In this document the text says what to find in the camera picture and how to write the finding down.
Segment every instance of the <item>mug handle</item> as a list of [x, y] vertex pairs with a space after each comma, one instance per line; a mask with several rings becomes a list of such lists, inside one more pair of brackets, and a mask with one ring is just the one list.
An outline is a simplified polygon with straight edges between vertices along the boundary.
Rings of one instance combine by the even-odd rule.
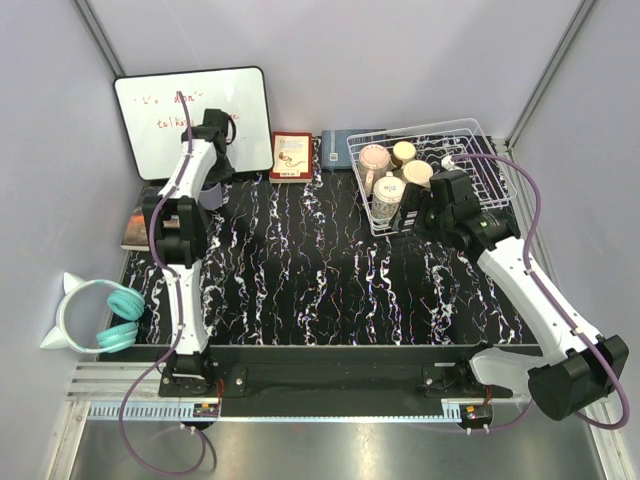
[[373, 191], [373, 177], [373, 171], [367, 170], [367, 176], [364, 179], [364, 193], [367, 197], [371, 195], [371, 192]]

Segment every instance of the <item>brown book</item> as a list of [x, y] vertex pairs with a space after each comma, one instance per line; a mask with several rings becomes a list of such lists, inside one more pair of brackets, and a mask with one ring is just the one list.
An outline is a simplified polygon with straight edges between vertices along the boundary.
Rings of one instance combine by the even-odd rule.
[[152, 185], [146, 185], [142, 188], [131, 218], [129, 219], [127, 230], [124, 232], [124, 238], [120, 244], [125, 250], [149, 251], [149, 238], [147, 237], [147, 229], [144, 225], [144, 216], [142, 215], [142, 202], [145, 198], [155, 197], [160, 190], [162, 190], [162, 187]]
[[313, 178], [313, 139], [310, 133], [273, 133], [271, 183], [309, 183]]

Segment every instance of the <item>cup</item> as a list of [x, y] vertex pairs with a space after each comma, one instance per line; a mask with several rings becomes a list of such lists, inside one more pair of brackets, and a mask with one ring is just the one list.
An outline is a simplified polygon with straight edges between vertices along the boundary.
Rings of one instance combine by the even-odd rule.
[[390, 219], [398, 211], [405, 183], [392, 172], [376, 182], [373, 187], [371, 216], [376, 220]]
[[360, 150], [358, 173], [367, 197], [371, 195], [373, 185], [384, 176], [389, 163], [391, 163], [391, 155], [381, 145], [367, 145]]
[[391, 161], [396, 167], [404, 166], [416, 159], [416, 147], [411, 142], [398, 142], [393, 146], [393, 158]]
[[406, 183], [415, 183], [431, 188], [429, 180], [433, 176], [433, 168], [422, 160], [412, 160], [402, 167], [402, 179]]

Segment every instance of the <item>white wire basket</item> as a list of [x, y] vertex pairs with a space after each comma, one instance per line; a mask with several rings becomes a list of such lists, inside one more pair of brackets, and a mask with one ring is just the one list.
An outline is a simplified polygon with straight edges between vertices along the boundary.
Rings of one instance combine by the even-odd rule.
[[[485, 137], [478, 122], [473, 118], [350, 136], [347, 139], [347, 145], [351, 155], [351, 166], [356, 175], [360, 196], [371, 226], [371, 234], [374, 237], [384, 237], [411, 231], [418, 213], [409, 212], [400, 231], [391, 229], [391, 218], [378, 219], [372, 217], [372, 202], [370, 198], [367, 198], [362, 179], [358, 173], [360, 151], [365, 146], [371, 144], [381, 145], [392, 154], [393, 146], [400, 141], [413, 143], [417, 152], [416, 159], [424, 160], [430, 164], [434, 162], [440, 164], [447, 155], [464, 153], [495, 155], [491, 143]], [[515, 189], [511, 181], [502, 174], [501, 167], [496, 162], [464, 158], [455, 160], [455, 165], [462, 168], [471, 177], [473, 189], [484, 210], [506, 207], [515, 197]]]

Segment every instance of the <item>red book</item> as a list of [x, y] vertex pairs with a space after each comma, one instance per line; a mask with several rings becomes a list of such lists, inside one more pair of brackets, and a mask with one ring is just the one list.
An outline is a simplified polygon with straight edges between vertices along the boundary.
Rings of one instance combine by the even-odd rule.
[[313, 138], [310, 133], [273, 132], [271, 183], [309, 183], [313, 178]]

